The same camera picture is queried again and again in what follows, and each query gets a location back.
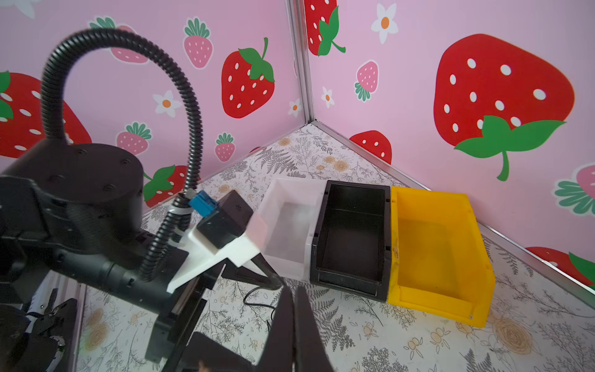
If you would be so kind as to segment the black plastic bin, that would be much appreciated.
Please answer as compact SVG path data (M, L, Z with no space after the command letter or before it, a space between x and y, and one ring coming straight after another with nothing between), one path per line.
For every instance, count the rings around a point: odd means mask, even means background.
M311 243L310 282L386 302L392 264L391 189L328 181Z

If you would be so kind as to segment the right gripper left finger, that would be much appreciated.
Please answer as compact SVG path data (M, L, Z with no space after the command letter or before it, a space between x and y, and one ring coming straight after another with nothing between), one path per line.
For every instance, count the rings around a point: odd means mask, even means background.
M293 371L293 363L294 303L291 290L283 287L256 371Z

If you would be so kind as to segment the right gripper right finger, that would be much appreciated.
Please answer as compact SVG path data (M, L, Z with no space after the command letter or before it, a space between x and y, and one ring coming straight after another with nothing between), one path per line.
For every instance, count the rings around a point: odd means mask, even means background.
M294 294L294 354L296 371L334 371L304 287L298 287Z

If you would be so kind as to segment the white plastic bin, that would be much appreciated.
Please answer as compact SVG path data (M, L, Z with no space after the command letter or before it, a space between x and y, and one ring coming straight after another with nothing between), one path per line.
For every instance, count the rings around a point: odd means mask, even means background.
M248 246L283 278L309 278L314 229L326 181L274 178L247 226Z

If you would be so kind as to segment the yellow plastic bin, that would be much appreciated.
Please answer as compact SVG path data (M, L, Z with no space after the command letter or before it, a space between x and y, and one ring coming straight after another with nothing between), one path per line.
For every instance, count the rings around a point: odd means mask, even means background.
M387 301L483 328L495 276L467 195L393 187Z

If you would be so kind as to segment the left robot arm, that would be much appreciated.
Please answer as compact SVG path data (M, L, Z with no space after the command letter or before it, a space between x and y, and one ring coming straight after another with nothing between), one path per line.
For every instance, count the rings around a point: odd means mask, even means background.
M150 190L143 166L130 151L106 144L71 144L64 125L64 87L85 54L112 47L133 51L158 65L184 102L189 158L154 234L141 228L142 200ZM40 92L43 139L1 175L1 369L67 371L75 361L74 314L67 300L47 315L28 313L29 302L49 271L105 291L156 313L147 358L168 371L251 371L253 365L218 345L195 325L203 295L224 274L235 281L280 288L261 255L250 273L227 258L179 287L170 282L189 261L181 239L192 213L199 234L217 252L248 231L254 212L236 192L215 201L198 192L201 114L193 88L174 60L149 40L119 29L85 29L51 54Z

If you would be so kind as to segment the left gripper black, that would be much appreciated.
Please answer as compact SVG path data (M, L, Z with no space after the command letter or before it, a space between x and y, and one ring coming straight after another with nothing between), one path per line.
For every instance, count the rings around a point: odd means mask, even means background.
M206 307L207 301L203 296L206 291L214 288L221 272L224 279L256 285L266 290L277 291L285 286L284 279L263 255L256 255L241 267L237 267L231 260L226 260L226 266L218 263L173 293L172 299L153 325L146 360L155 364L164 362L165 367L178 366Z

